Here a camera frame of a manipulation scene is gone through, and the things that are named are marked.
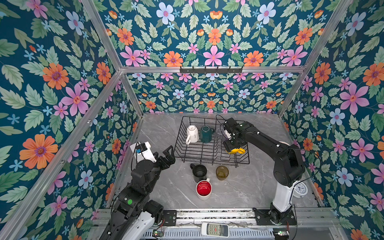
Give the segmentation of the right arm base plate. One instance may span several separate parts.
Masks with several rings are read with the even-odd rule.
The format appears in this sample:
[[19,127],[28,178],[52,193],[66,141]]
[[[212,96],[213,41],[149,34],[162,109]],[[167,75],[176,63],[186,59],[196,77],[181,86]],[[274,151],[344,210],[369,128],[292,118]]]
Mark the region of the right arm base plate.
[[294,226],[297,224],[297,218],[292,207],[283,213],[279,212],[274,207],[272,209],[252,208],[252,210],[255,214],[255,219],[258,226]]

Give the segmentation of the clear glass cup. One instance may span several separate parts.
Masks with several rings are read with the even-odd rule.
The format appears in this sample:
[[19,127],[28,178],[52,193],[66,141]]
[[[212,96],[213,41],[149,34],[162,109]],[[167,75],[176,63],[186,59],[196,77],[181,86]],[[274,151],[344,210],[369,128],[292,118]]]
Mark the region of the clear glass cup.
[[223,142],[223,141],[225,141],[227,138],[226,138],[226,135],[225,135],[225,133],[223,132],[223,130],[222,130],[222,128],[221,127],[217,127],[216,129],[215,129],[215,137],[219,140],[219,141],[221,141],[221,142]]

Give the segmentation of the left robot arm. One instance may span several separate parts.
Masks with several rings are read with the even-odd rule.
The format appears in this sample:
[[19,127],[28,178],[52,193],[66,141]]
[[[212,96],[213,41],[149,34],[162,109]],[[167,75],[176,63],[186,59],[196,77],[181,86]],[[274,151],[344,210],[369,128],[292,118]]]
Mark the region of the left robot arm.
[[131,171],[132,180],[118,195],[101,240],[140,240],[147,230],[163,220],[164,207],[151,200],[150,193],[161,172],[176,161],[173,146],[165,149],[162,156],[152,153],[150,147],[136,146],[132,161],[136,162]]

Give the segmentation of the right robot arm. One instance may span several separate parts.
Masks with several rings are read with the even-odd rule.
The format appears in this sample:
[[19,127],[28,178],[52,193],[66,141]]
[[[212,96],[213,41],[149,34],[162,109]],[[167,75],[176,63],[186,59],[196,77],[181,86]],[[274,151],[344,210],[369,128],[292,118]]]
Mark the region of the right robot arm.
[[223,129],[226,135],[223,146],[229,154],[237,153],[247,144],[252,144],[274,161],[273,176],[277,188],[268,217],[273,224],[281,224],[292,212],[294,189],[305,172],[301,150],[296,145],[271,138],[249,122],[240,123],[229,118],[224,121]]

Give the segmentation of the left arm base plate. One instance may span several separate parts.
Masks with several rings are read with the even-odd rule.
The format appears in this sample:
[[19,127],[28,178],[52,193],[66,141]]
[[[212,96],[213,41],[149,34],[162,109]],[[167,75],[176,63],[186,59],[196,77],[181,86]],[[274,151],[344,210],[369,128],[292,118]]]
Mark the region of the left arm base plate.
[[174,227],[177,224],[177,210],[164,210],[163,211],[163,226]]

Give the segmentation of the yellow mug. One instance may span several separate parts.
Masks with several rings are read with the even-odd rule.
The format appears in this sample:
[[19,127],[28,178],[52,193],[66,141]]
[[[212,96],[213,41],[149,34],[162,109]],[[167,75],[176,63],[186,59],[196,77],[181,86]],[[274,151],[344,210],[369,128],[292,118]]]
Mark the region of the yellow mug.
[[243,148],[238,148],[238,149],[232,149],[232,150],[230,150],[229,152],[228,152],[228,154],[230,154],[230,155],[234,155],[234,154],[244,154],[246,152],[246,150],[245,149],[243,149]]

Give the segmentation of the green mug cream inside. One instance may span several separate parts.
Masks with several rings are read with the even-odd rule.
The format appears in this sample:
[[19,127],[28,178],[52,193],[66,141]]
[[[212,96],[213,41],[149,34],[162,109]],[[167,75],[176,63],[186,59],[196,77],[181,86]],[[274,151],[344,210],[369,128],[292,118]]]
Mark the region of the green mug cream inside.
[[202,143],[210,143],[213,139],[213,134],[215,129],[212,129],[210,126],[203,126],[200,131],[200,140]]

